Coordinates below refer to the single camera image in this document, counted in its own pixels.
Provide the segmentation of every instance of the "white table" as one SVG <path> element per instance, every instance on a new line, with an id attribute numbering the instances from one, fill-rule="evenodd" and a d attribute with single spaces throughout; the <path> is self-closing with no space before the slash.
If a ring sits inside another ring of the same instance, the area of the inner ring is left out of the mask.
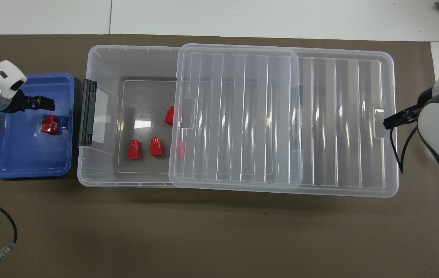
<path id="1" fill-rule="evenodd" d="M 0 0 L 0 34 L 119 33 L 432 42 L 439 77 L 434 0 Z"/>

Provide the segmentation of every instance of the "blue plastic bin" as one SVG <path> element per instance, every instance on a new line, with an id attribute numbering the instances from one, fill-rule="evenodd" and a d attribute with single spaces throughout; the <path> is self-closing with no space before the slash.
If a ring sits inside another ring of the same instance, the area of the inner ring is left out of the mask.
<path id="1" fill-rule="evenodd" d="M 54 100 L 55 111 L 1 113 L 0 178 L 61 176 L 70 169 L 74 110 L 74 78 L 68 73 L 29 74 L 25 95 Z M 59 132 L 41 132 L 47 114 L 56 117 Z"/>

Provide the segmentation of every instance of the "brown paper mat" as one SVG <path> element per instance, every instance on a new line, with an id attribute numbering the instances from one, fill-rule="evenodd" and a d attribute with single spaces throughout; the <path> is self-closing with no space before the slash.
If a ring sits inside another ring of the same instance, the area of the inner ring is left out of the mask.
<path id="1" fill-rule="evenodd" d="M 434 82 L 427 42 L 141 35 L 0 35 L 0 61 L 79 82 L 96 44 L 188 42 L 385 51 L 397 110 Z M 78 123 L 79 108 L 75 109 Z M 399 144 L 412 127 L 399 130 Z M 19 227 L 2 277 L 439 277 L 439 167 L 415 136 L 387 199 L 179 188 L 85 188 L 62 178 L 0 180 Z M 0 248 L 12 229 L 0 213 Z"/>

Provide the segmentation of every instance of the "transparent lid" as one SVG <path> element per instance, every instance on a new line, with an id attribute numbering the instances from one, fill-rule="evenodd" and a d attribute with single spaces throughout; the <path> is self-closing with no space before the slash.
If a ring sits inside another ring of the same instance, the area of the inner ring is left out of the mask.
<path id="1" fill-rule="evenodd" d="M 272 191 L 301 182 L 301 99 L 290 48 L 186 44 L 179 51 L 170 181 Z"/>
<path id="2" fill-rule="evenodd" d="M 176 89 L 176 186 L 365 197 L 398 190 L 382 125 L 395 113 L 387 53 L 186 44 Z"/>

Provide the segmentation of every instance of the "storage box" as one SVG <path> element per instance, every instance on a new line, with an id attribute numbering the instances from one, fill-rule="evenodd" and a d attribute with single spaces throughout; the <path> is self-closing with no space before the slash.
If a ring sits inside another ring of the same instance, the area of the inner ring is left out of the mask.
<path id="1" fill-rule="evenodd" d="M 0 178 L 61 176 L 70 169 L 74 78 L 68 73 L 26 74 L 21 90 L 54 100 L 55 110 L 0 113 Z M 57 134 L 41 132 L 47 114 L 55 116 Z"/>
<path id="2" fill-rule="evenodd" d="M 382 120 L 395 112 L 393 71 L 388 54 L 372 51 L 95 46 L 79 181 L 390 197 L 398 169 Z M 149 155 L 151 137 L 163 156 Z M 131 139 L 140 159 L 126 156 Z"/>

